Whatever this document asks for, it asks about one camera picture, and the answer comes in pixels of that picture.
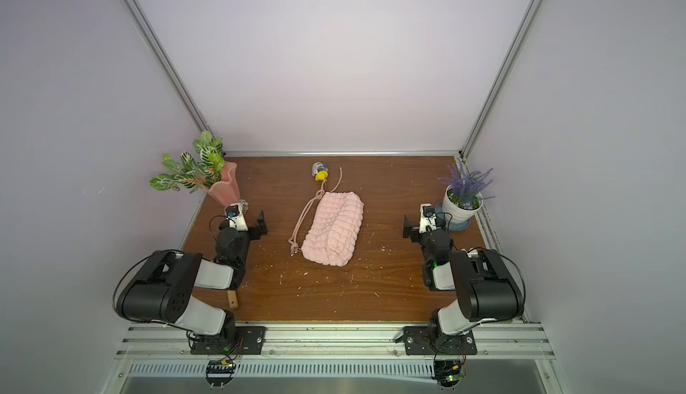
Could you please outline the pink fluffy bag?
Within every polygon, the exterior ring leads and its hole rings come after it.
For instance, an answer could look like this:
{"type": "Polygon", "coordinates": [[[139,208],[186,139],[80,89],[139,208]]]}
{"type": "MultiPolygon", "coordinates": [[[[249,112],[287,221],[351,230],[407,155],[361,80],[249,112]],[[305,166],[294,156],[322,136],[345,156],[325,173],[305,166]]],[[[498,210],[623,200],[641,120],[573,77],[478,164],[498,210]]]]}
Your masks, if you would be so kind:
{"type": "Polygon", "coordinates": [[[318,181],[320,188],[303,208],[289,237],[292,256],[300,253],[319,265],[343,267],[353,258],[360,233],[364,203],[352,191],[327,189],[327,181],[318,181]],[[315,210],[312,225],[302,241],[299,230],[311,209],[315,210]]]}

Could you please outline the yellow blue doll decoration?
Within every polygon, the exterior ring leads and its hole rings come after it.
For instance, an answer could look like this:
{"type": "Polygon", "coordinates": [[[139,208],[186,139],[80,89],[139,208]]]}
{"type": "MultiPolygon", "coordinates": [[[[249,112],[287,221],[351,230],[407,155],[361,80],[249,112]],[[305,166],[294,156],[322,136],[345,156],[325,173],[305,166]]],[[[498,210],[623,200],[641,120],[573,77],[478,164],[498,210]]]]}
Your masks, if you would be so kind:
{"type": "Polygon", "coordinates": [[[329,177],[328,166],[323,162],[315,162],[312,165],[312,176],[315,181],[327,181],[329,177]]]}

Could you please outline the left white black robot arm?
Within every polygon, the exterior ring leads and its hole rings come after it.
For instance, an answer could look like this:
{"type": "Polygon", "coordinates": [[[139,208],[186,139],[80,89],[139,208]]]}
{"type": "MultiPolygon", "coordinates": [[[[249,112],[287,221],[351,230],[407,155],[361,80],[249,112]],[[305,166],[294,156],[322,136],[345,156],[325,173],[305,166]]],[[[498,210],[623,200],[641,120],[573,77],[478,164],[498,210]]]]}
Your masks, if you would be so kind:
{"type": "Polygon", "coordinates": [[[246,275],[251,242],[267,233],[263,213],[249,226],[239,206],[229,206],[214,236],[213,260],[178,249],[155,251],[134,265],[137,272],[126,286],[116,286],[114,312],[133,323],[169,324],[194,341],[232,344],[237,338],[232,313],[194,298],[193,290],[237,290],[246,275]]]}

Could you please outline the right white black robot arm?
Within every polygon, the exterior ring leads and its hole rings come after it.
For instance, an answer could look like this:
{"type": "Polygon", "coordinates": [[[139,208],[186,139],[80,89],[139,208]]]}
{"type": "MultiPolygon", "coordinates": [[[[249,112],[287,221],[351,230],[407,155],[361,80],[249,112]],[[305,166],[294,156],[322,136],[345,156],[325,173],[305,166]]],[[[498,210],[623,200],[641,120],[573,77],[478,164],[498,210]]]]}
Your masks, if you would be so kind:
{"type": "Polygon", "coordinates": [[[456,295],[432,315],[433,336],[463,335],[479,324],[507,322],[525,312],[525,285],[509,271],[514,263],[509,258],[492,249],[458,249],[447,223],[432,212],[421,216],[418,226],[405,217],[403,237],[420,246],[424,285],[456,295]]]}

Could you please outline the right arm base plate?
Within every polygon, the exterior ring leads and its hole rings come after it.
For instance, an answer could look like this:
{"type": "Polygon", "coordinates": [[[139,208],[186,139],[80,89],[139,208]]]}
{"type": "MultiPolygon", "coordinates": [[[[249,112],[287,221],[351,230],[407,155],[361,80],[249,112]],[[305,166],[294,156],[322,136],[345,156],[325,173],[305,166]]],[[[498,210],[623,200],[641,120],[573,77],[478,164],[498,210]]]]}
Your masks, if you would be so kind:
{"type": "Polygon", "coordinates": [[[475,356],[478,353],[471,331],[446,335],[429,326],[405,326],[394,342],[403,346],[407,356],[475,356]]]}

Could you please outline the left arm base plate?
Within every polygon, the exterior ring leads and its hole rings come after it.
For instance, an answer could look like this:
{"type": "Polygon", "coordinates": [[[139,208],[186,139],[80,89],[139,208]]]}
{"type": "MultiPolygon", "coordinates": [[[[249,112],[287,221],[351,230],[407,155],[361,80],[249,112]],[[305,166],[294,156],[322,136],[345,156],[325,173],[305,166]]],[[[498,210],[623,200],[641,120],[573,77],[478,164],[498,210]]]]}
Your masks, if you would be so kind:
{"type": "Polygon", "coordinates": [[[266,328],[248,325],[223,328],[214,336],[189,331],[187,338],[192,355],[258,356],[262,353],[266,328]]]}

